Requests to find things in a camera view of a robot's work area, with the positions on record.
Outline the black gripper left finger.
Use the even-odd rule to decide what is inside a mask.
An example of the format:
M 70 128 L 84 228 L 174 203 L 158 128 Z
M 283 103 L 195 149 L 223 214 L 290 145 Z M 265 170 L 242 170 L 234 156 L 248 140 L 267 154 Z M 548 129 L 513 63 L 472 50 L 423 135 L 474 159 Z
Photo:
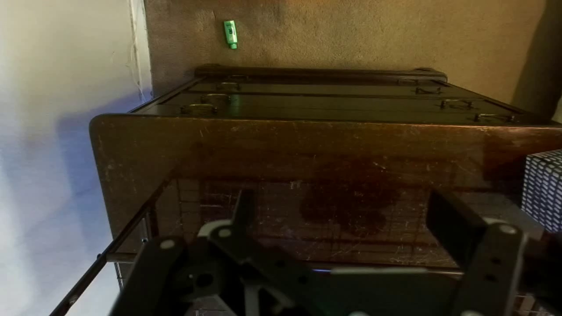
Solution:
M 137 256 L 111 316 L 186 316 L 200 298 L 211 296 L 234 316 L 256 316 L 256 291 L 239 275 L 235 261 L 220 247 L 246 233 L 255 193 L 242 189 L 227 224 L 211 228 L 188 244 L 183 237 L 149 240 Z

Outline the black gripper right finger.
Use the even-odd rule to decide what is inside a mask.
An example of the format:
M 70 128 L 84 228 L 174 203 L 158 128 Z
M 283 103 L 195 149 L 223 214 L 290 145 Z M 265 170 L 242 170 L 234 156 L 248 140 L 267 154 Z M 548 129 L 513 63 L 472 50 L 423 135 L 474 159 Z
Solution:
M 486 222 L 457 196 L 432 191 L 427 228 L 462 268 L 451 316 L 511 316 L 527 233 Z

